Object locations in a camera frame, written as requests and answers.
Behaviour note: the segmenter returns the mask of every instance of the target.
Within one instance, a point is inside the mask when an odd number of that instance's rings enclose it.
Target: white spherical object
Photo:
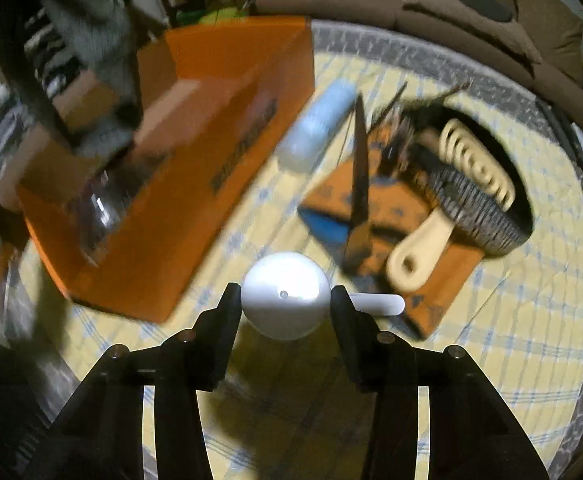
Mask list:
[[[311,333],[329,312],[325,272],[307,256],[276,253],[260,259],[243,280],[243,312],[263,335],[291,341]]]

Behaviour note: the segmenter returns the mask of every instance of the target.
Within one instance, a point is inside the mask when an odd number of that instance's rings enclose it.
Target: orange box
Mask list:
[[[312,95],[313,43],[302,18],[250,18],[170,31],[138,59],[145,116],[135,151],[171,156],[106,238],[99,265],[83,256],[63,208],[94,171],[91,161],[49,141],[17,193],[41,259],[65,296],[162,322]],[[84,108],[89,96],[78,101]]]

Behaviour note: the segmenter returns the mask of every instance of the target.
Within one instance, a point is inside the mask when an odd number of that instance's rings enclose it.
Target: yellow plaid tablecloth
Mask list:
[[[317,92],[335,78],[358,83],[367,113],[384,104],[403,80],[408,95],[443,89],[413,73],[342,54],[316,54]],[[583,381],[583,196],[562,150],[484,102],[461,94],[450,102],[489,125],[518,164],[532,202],[535,232],[505,258],[475,270],[429,340],[442,350],[464,346],[511,407],[546,465],[569,425]],[[353,145],[345,123],[310,177],[285,173],[270,160],[246,193],[201,265],[169,322],[124,319],[68,306],[62,357],[79,379],[114,343],[139,349],[160,344],[216,306],[228,282],[241,282],[257,259],[299,251],[318,262],[332,284],[351,283],[296,215],[303,195]],[[21,277],[40,312],[41,263],[30,246]],[[42,319],[43,326],[54,321]],[[391,330],[390,320],[381,322]],[[153,389],[145,392],[144,445],[153,452]],[[373,396],[348,381],[328,322],[292,343],[268,340],[241,323],[226,380],[198,395],[214,477],[333,478],[360,475]],[[420,391],[417,478],[427,477],[429,413]]]

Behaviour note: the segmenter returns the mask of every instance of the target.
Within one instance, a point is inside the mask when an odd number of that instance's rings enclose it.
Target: sofa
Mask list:
[[[255,0],[254,10],[359,23],[441,44],[558,105],[583,129],[583,22],[559,0],[498,1],[513,13],[508,30],[486,18],[466,23],[478,13],[460,0],[454,7],[463,7],[462,16],[446,15],[450,0]]]

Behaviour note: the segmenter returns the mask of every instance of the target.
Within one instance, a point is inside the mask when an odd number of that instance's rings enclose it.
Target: metal bolt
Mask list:
[[[110,346],[107,350],[107,355],[112,359],[118,359],[119,357],[124,356],[126,353],[129,353],[129,349],[125,345],[116,344]]]
[[[383,330],[376,334],[376,341],[383,345],[391,345],[396,340],[396,336],[393,333]]]
[[[196,330],[193,328],[185,328],[176,334],[176,338],[183,343],[191,343],[196,339]]]
[[[462,346],[458,345],[448,346],[447,351],[449,352],[449,355],[452,356],[454,359],[462,359],[467,355],[467,351]]]

